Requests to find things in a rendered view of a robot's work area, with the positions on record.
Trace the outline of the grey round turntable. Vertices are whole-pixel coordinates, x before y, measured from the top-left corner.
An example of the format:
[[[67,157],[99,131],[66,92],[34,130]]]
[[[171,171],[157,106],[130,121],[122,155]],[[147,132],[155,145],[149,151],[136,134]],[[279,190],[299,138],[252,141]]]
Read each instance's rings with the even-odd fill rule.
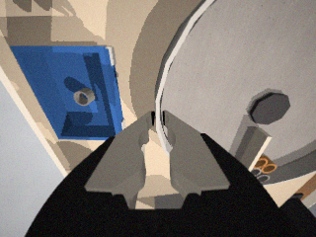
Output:
[[[316,0],[201,0],[161,65],[156,130],[169,159],[165,110],[250,172],[268,156],[263,186],[316,172]]]

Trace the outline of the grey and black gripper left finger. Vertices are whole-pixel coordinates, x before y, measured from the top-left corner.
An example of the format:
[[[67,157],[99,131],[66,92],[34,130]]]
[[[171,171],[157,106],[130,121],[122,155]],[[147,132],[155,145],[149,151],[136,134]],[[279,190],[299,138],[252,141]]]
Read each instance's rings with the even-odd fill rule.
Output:
[[[116,194],[135,208],[145,185],[145,145],[154,120],[155,112],[146,113],[80,162],[46,200],[25,237],[53,237],[77,219],[109,209]]]

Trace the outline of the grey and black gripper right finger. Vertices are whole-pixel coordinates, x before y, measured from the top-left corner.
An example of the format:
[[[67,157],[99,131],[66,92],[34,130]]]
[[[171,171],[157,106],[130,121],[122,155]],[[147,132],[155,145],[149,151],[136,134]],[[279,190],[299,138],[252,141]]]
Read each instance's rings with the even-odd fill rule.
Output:
[[[164,114],[163,114],[164,113]],[[171,186],[200,196],[202,208],[226,214],[260,237],[295,237],[276,202],[234,156],[168,111],[162,111],[170,151]]]

